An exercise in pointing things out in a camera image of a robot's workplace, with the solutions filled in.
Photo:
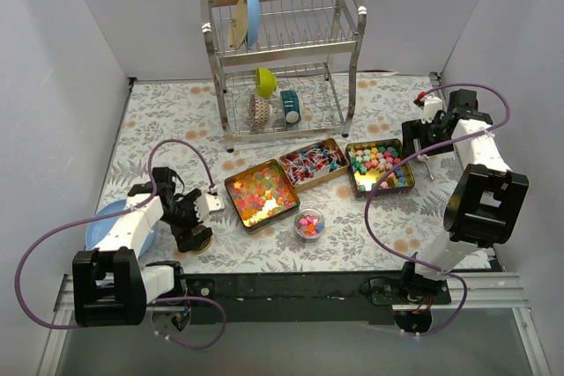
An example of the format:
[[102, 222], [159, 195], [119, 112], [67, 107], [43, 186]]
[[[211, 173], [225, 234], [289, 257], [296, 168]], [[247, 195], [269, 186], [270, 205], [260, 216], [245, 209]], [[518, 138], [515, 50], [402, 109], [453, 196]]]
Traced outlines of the silver metal scoop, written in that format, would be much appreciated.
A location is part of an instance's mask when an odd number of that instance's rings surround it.
[[434, 173], [432, 172], [431, 169], [431, 157], [428, 154], [419, 154], [417, 156], [417, 160], [424, 165], [426, 172], [427, 172], [427, 177], [430, 181], [434, 181], [435, 177], [434, 177]]

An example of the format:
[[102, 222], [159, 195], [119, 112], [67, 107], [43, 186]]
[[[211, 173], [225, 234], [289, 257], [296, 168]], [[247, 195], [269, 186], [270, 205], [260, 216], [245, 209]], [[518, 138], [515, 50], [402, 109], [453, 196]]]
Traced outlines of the gold round jar lid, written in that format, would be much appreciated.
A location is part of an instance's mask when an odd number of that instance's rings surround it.
[[197, 248], [191, 251], [192, 254], [202, 254], [206, 252], [213, 242], [213, 236], [210, 236], [208, 239], [204, 240], [202, 244]]

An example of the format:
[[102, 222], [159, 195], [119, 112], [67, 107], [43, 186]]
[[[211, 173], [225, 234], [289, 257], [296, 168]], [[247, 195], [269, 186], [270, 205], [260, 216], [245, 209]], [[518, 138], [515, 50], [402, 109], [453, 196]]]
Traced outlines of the tin with star candies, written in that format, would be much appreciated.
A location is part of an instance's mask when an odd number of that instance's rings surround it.
[[[356, 200], [365, 200], [373, 186], [402, 159], [402, 144], [396, 139], [350, 143], [345, 147], [348, 174]], [[415, 177], [405, 164], [395, 169], [379, 186], [375, 196], [408, 194]]]

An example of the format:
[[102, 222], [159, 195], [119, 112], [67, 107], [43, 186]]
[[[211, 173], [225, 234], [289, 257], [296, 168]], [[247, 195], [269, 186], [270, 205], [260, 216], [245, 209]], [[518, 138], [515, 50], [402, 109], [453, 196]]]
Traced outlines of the tin with gummy candies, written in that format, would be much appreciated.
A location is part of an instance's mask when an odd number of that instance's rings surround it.
[[276, 159], [225, 179], [228, 197], [246, 233], [291, 216], [301, 206], [294, 186]]

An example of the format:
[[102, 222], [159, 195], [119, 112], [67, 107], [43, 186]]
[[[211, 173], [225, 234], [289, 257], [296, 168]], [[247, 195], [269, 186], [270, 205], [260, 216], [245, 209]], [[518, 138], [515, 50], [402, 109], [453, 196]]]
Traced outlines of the gold tin with lollipops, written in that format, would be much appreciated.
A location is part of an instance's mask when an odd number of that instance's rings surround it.
[[333, 138], [327, 138], [278, 158], [297, 193], [347, 173], [350, 162]]

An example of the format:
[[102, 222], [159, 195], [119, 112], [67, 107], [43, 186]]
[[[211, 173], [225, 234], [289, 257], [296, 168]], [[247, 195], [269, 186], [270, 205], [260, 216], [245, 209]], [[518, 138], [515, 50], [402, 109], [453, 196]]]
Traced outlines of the clear glass jar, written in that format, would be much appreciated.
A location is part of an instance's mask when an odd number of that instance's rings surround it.
[[317, 241], [325, 231], [323, 214], [315, 209], [301, 209], [295, 216], [293, 229], [303, 242]]

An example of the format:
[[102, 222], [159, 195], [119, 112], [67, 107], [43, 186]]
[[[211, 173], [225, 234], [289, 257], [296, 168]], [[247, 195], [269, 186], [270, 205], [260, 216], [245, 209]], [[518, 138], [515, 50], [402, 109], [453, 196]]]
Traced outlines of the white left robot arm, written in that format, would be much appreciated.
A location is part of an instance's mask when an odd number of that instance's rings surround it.
[[153, 227], [169, 225], [182, 252], [207, 247], [212, 229], [204, 220], [223, 210], [216, 186], [187, 194], [176, 191], [177, 174], [168, 167], [152, 169], [151, 181], [134, 185], [120, 216], [90, 250], [72, 261], [74, 315], [82, 327], [138, 325], [156, 299], [176, 306], [186, 299], [179, 262], [153, 262], [141, 269], [138, 257]]

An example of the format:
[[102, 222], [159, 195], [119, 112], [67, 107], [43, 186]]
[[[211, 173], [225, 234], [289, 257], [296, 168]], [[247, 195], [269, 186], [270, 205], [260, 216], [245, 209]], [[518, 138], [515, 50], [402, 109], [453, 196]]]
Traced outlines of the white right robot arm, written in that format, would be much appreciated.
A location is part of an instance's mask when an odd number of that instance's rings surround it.
[[529, 180], [515, 173], [494, 140], [496, 124], [479, 111], [477, 86], [454, 88], [443, 102], [433, 91], [414, 101], [417, 120], [402, 125], [403, 154], [426, 164], [433, 155], [454, 152], [463, 168], [443, 215], [443, 230], [416, 254], [415, 272], [398, 284], [400, 296], [419, 303], [466, 256], [510, 238]]

